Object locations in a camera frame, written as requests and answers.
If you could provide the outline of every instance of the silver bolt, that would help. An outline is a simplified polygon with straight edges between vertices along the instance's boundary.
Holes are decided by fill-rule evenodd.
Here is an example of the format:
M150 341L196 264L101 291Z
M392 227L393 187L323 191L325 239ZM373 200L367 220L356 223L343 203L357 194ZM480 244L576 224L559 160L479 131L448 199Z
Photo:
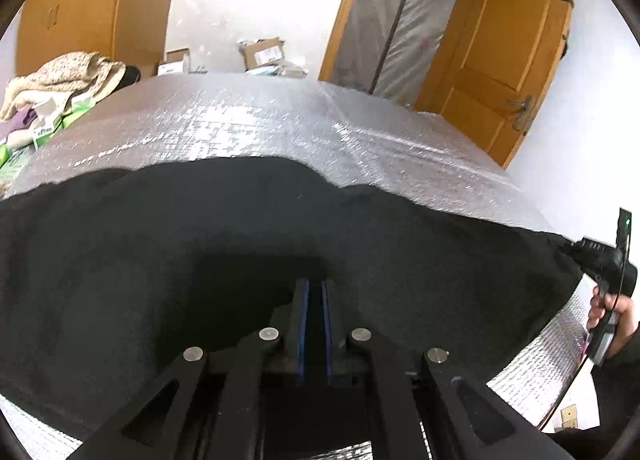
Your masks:
M260 336L260 339L262 339L263 341L273 341L274 339L278 338L278 336L280 335L280 332L278 332L277 328L273 328L273 326L268 326L260 330L260 333L258 335Z
M185 350L184 352L182 352L182 357L184 357L184 360L189 362L200 361L203 355L204 355L204 352L202 351L202 348L200 348L199 346L192 346L190 348L187 348L187 350Z
M371 332L366 328L356 328L351 330L351 337L354 341L368 341L371 339Z
M427 352L427 358L433 363L444 363L449 357L449 352L442 348L432 348Z

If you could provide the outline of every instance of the purple cloth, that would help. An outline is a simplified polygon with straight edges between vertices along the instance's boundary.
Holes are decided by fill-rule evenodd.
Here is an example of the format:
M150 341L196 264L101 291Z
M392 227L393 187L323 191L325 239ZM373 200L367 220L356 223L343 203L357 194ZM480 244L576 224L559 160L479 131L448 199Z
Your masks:
M15 116L6 123L0 123L0 139L4 139L9 133L15 132L15 130L29 128L36 117L36 111L30 106L18 110Z

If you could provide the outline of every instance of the cardboard box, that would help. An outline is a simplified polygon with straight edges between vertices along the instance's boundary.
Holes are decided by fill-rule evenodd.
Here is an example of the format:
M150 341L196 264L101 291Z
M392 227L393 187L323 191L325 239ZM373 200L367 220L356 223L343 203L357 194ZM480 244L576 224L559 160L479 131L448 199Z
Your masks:
M284 61L284 51L279 38L260 40L242 48L247 70L264 65L277 65Z
M164 74L188 74L191 69L191 51L189 49L170 50L164 62L158 65L158 76Z

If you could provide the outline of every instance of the pile of clothes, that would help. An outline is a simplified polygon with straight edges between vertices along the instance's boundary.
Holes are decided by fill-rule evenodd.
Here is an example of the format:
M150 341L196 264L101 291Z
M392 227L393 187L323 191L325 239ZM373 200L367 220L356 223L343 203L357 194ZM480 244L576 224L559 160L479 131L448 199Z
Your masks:
M0 109L0 196L34 151L140 71L98 52L69 52L12 79Z

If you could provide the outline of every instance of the door handle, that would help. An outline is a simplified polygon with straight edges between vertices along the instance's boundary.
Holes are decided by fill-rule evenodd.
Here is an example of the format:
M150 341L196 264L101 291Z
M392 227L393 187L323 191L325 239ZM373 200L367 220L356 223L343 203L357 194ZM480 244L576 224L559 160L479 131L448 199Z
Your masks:
M530 112L531 108L535 104L533 96L531 94L527 95L527 97L524 98L524 101L508 99L506 103L509 106L518 107L516 118L513 120L513 127L516 130L524 130L524 127L526 126L527 121L529 120L529 114L531 113Z

